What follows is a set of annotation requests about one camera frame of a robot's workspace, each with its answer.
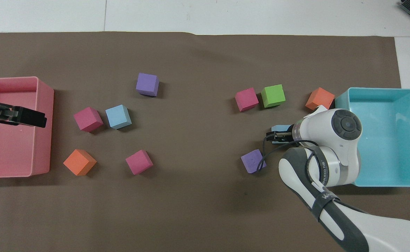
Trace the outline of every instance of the black cable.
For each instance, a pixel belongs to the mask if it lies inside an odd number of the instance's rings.
[[[262,153],[261,153],[261,155],[264,155],[264,153],[266,153],[266,139],[269,138],[269,137],[271,137],[271,136],[275,136],[275,134],[267,135],[267,136],[264,137],[264,139],[262,140]]]
[[[308,149],[308,150],[311,151],[311,154],[309,155],[309,157],[308,157],[307,160],[306,160],[306,165],[305,165],[306,175],[307,175],[309,181],[313,181],[313,179],[312,179],[312,177],[311,177],[311,174],[309,173],[309,163],[311,162],[311,159],[316,155],[316,153],[315,153],[315,151],[312,150],[312,149]]]
[[[282,148],[288,147],[289,145],[297,144],[297,143],[299,143],[299,142],[310,142],[311,144],[318,146],[318,144],[317,144],[316,142],[311,141],[311,140],[297,140],[297,141],[288,142],[288,143],[285,143],[284,145],[281,145],[281,146],[279,146],[279,147],[276,147],[276,148],[274,148],[271,152],[269,152],[269,153],[267,153],[266,155],[264,155],[264,145],[263,145],[263,153],[262,153],[263,157],[261,158],[261,161],[258,163],[258,166],[256,167],[256,171],[259,171],[260,169],[262,169],[261,167],[262,167],[263,164],[264,164],[264,160],[265,160],[270,154],[272,154],[273,152],[275,152],[275,151],[277,151],[277,150],[280,150],[280,149],[282,149]]]

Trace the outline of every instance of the cable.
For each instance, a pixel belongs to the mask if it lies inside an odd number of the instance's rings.
[[[314,181],[314,180],[312,179],[311,175],[309,174],[309,163],[310,163],[312,157],[315,156],[315,151],[312,150],[312,149],[308,149],[308,150],[310,150],[312,153],[311,153],[311,155],[309,155],[309,158],[308,158],[307,161],[306,161],[307,176],[308,176],[308,179],[309,179],[309,180]],[[345,203],[345,202],[342,202],[340,199],[337,199],[337,198],[336,198],[336,199],[334,199],[334,201],[337,202],[338,204],[341,204],[342,206],[346,206],[346,207],[348,207],[348,208],[350,208],[350,209],[352,209],[352,210],[355,210],[355,211],[357,211],[357,212],[362,212],[362,213],[364,213],[364,214],[365,214],[365,213],[368,214],[367,212],[363,211],[362,209],[359,209],[359,208],[354,207],[354,206],[352,206],[352,205],[349,205],[349,204],[347,204],[347,203]]]
[[[308,177],[309,181],[314,181],[314,179],[312,179],[311,174],[309,173],[309,163],[311,162],[311,159],[316,155],[316,152],[310,148],[307,148],[307,150],[311,151],[311,154],[309,155],[309,157],[306,160],[306,176]]]
[[[269,137],[269,136],[266,136],[266,137],[264,138],[264,140],[263,140],[263,153],[262,153],[262,155],[264,155],[264,143],[265,143],[265,140],[266,140],[267,137]],[[281,146],[279,146],[279,147],[276,147],[276,148],[274,148],[272,151],[270,151],[269,153],[267,153],[266,155],[264,155],[264,156],[261,158],[261,161],[258,163],[258,166],[256,167],[256,171],[259,171],[259,170],[262,169],[261,167],[262,167],[263,164],[264,164],[264,160],[265,160],[270,154],[272,154],[273,152],[275,152],[275,151],[277,151],[277,150],[280,150],[280,149],[282,149],[282,148],[288,147],[289,145],[297,144],[297,143],[299,143],[299,142],[309,142],[309,143],[311,143],[311,144],[313,144],[313,145],[318,146],[318,144],[317,144],[316,142],[311,141],[311,140],[297,140],[297,141],[292,141],[292,142],[285,143],[284,145],[281,145]]]

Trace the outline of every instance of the cube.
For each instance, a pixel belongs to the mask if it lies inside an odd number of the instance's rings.
[[[76,176],[86,175],[96,164],[96,160],[85,150],[74,150],[64,161],[64,165]]]
[[[117,130],[132,124],[132,121],[130,121],[129,111],[124,105],[111,107],[106,110],[106,114],[110,127],[113,129]]]
[[[256,97],[255,89],[252,87],[237,92],[234,98],[238,104],[239,112],[250,110],[259,103],[258,97]]]
[[[252,152],[245,154],[244,156],[241,157],[241,159],[242,159],[242,162],[244,163],[244,166],[247,172],[254,173],[256,172],[256,168],[258,167],[258,164],[262,159],[262,154],[259,149],[256,149]],[[264,162],[261,168],[264,168],[266,166],[267,164],[266,162]]]
[[[86,132],[91,132],[104,124],[98,111],[91,107],[87,107],[74,114],[74,119],[79,129]]]
[[[312,91],[311,96],[309,96],[306,107],[311,110],[315,110],[319,105],[323,105],[324,107],[329,109],[331,104],[333,103],[334,97],[334,94],[331,94],[325,89],[321,87],[317,88],[316,90]]]
[[[136,81],[136,90],[142,95],[157,96],[158,84],[159,81],[157,75],[139,73],[138,80]]]
[[[137,151],[132,156],[126,158],[126,162],[133,175],[138,175],[154,165],[145,150]]]
[[[265,87],[261,92],[261,96],[264,107],[278,106],[286,101],[283,85],[281,84]]]
[[[290,125],[275,125],[275,126],[272,126],[271,131],[288,131],[289,127],[290,127]],[[272,143],[275,143],[275,144],[279,144],[279,143],[286,144],[286,143],[288,143],[288,142],[273,141]]]

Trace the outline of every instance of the plastic bin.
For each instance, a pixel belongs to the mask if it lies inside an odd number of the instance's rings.
[[[37,77],[0,78],[0,102],[45,113],[45,128],[0,124],[0,177],[50,170],[54,90]]]
[[[351,87],[335,100],[362,123],[359,187],[410,187],[410,89]]]

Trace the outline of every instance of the brown paper mat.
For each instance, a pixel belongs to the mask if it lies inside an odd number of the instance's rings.
[[[135,91],[158,75],[159,96]],[[275,124],[292,124],[321,86],[400,87],[393,38],[186,33],[0,34],[0,77],[38,76],[55,89],[51,170],[0,178],[0,251],[341,251],[281,181],[240,156]],[[234,95],[283,84],[287,102],[237,111]],[[79,131],[73,114],[123,104],[133,124]],[[19,147],[11,143],[9,151]],[[76,177],[80,148],[98,164]],[[147,150],[133,176],[125,158]],[[410,188],[333,188],[371,214],[410,220]]]

